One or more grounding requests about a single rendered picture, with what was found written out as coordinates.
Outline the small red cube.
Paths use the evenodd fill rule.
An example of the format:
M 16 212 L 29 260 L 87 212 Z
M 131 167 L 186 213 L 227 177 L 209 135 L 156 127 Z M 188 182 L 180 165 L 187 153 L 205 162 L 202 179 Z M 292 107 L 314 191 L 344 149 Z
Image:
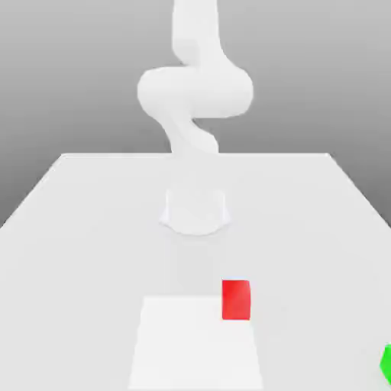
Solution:
M 221 316 L 224 320 L 250 320 L 251 294 L 248 280 L 222 280 Z

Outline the small green cube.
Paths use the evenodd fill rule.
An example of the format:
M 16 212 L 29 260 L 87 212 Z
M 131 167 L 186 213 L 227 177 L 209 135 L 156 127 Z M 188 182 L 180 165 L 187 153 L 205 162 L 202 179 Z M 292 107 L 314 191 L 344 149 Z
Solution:
M 384 347 L 382 357 L 380 359 L 380 370 L 389 385 L 391 385 L 391 344 Z

